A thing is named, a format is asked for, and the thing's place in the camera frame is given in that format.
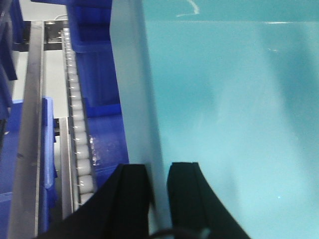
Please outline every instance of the blue storage crate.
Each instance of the blue storage crate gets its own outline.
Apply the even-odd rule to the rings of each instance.
[[[5,126],[7,133],[4,136],[0,154],[0,239],[7,239],[14,170],[19,146],[21,113],[22,101],[14,102]]]
[[[106,182],[119,163],[129,163],[122,115],[110,114],[88,119],[98,188]]]
[[[111,10],[68,6],[67,11],[83,96],[91,107],[119,104],[109,34]]]
[[[4,136],[2,152],[0,154],[0,239],[7,238],[10,205],[16,156],[19,145],[19,131],[22,114],[22,101],[14,101],[10,117],[6,125],[7,134]],[[42,162],[43,181],[41,182],[41,207],[40,207],[40,232],[48,230],[50,221],[49,209],[55,206],[57,199],[55,191],[55,166],[53,156],[54,126],[53,126],[53,101],[52,98],[43,99],[43,124],[42,124]]]
[[[40,231],[43,233],[49,229],[50,208],[55,207],[57,193],[55,190],[55,178],[57,177],[54,165],[54,117],[53,117],[53,99],[46,97],[43,99],[43,118],[42,118],[42,158],[43,184],[42,184],[42,209],[40,222]]]
[[[35,2],[44,2],[60,5],[76,5],[90,7],[112,7],[112,0],[31,0]]]
[[[9,81],[17,79],[12,45],[23,42],[24,23],[18,0],[1,1],[0,13],[0,119],[5,119],[12,104]]]

